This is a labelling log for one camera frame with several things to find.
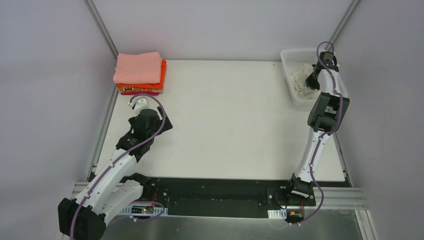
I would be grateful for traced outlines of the cream white t shirt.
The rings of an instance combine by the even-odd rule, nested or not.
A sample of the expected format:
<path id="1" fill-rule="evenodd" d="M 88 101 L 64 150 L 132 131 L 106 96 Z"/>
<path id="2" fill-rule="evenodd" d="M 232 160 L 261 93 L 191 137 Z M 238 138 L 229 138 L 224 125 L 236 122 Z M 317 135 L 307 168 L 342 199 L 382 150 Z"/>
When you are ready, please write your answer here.
<path id="1" fill-rule="evenodd" d="M 312 74 L 313 67 L 304 64 L 302 67 L 297 67 L 289 76 L 290 81 L 293 83 L 295 94 L 303 100 L 314 100 L 318 97 L 320 91 L 310 89 L 306 84 L 306 79 Z"/>

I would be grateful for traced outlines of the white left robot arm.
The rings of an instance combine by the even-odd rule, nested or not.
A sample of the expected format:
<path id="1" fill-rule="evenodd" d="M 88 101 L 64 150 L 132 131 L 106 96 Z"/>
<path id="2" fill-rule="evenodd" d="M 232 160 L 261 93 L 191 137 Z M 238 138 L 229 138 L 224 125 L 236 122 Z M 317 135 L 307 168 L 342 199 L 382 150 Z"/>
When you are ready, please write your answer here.
<path id="1" fill-rule="evenodd" d="M 135 200 L 147 202 L 153 189 L 148 177 L 134 173 L 121 187 L 117 184 L 146 154 L 156 136 L 173 125 L 161 106 L 143 107 L 129 118 L 130 129 L 115 145 L 100 173 L 76 195 L 64 198 L 58 205 L 59 231 L 72 240 L 99 240 L 111 220 Z"/>

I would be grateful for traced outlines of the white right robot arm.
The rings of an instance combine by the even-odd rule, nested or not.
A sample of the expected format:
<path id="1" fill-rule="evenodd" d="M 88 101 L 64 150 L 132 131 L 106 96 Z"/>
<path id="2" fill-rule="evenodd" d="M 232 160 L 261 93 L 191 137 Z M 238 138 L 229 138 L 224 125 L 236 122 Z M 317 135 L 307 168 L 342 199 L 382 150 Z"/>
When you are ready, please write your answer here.
<path id="1" fill-rule="evenodd" d="M 335 133 L 346 114 L 350 99 L 343 96 L 339 81 L 339 66 L 335 53 L 317 53 L 318 62 L 305 80 L 306 86 L 320 93 L 308 119 L 308 141 L 302 159 L 284 190 L 284 200 L 290 205 L 314 197 L 315 171 L 327 141 Z"/>

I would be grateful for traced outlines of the white plastic basket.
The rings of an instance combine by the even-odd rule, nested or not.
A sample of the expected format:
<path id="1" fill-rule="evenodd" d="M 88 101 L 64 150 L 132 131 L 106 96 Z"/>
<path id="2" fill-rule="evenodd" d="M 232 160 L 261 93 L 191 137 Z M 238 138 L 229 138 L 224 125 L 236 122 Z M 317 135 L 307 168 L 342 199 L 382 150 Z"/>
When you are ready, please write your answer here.
<path id="1" fill-rule="evenodd" d="M 294 69 L 302 67 L 304 64 L 311 65 L 314 70 L 314 66 L 318 64 L 318 58 L 317 56 L 324 52 L 324 49 L 320 49 L 319 52 L 315 48 L 295 48 L 295 49 L 286 49 L 282 50 L 280 53 L 280 57 L 282 60 L 282 68 L 283 68 L 283 74 L 286 79 L 286 83 L 288 85 L 289 93 L 291 100 L 296 107 L 312 107 L 316 99 L 300 99 L 295 94 L 295 89 L 293 83 L 290 81 L 290 75 L 294 71 Z M 320 84 L 320 90 L 321 92 L 326 92 L 330 94 L 334 94 L 334 85 L 332 78 L 330 77 L 329 73 L 322 69 L 320 71 L 320 74 L 318 76 L 318 82 Z"/>

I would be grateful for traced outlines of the magenta folded t shirt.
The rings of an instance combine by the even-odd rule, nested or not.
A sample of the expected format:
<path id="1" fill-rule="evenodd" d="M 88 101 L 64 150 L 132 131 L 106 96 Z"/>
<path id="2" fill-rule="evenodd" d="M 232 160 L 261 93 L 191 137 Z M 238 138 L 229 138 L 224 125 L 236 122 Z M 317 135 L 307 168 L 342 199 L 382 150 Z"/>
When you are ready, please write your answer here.
<path id="1" fill-rule="evenodd" d="M 149 96 L 158 96 L 160 93 L 158 92 L 120 92 L 122 96 L 135 96 L 139 94 L 145 94 Z"/>

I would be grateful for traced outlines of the brown patterned folded t shirt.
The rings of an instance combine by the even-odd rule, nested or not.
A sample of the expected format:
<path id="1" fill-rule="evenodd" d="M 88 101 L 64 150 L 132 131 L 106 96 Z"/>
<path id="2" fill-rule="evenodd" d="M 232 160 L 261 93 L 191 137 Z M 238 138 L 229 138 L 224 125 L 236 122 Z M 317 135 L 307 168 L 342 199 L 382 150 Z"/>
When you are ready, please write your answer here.
<path id="1" fill-rule="evenodd" d="M 117 89 L 121 93 L 144 93 L 144 92 L 162 93 L 164 91 L 163 89 L 140 88 L 140 87 L 124 87 L 124 86 L 119 86 Z"/>

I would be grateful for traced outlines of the pink folded t shirt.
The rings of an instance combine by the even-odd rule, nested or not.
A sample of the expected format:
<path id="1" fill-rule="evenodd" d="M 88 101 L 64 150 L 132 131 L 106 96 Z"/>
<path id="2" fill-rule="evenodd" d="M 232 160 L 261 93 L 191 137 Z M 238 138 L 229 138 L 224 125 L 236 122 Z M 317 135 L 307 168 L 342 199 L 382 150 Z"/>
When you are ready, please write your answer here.
<path id="1" fill-rule="evenodd" d="M 161 79 L 162 60 L 159 52 L 117 56 L 115 84 L 157 84 Z"/>

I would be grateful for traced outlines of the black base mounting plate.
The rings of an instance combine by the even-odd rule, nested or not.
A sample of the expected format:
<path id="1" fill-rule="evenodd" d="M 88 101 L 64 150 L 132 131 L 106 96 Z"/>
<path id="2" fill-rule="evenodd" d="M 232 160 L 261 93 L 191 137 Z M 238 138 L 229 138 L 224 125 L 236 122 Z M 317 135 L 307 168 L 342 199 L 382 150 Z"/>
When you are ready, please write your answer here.
<path id="1" fill-rule="evenodd" d="M 314 207 L 313 197 L 286 195 L 286 180 L 238 180 L 151 177 L 141 201 L 159 202 L 169 216 L 267 218 L 269 210 Z"/>

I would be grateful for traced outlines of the aluminium frame rail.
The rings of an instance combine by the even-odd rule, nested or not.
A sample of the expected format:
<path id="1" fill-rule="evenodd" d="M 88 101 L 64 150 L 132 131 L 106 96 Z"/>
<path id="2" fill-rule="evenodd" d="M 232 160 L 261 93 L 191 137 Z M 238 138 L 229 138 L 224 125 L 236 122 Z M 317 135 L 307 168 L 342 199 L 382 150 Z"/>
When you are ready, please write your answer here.
<path id="1" fill-rule="evenodd" d="M 77 182 L 73 188 L 71 197 L 88 186 L 89 182 Z M 369 204 L 362 188 L 355 187 L 321 187 L 324 201 L 323 210 L 369 210 Z M 317 205 L 320 203 L 322 194 L 317 187 L 313 188 Z"/>

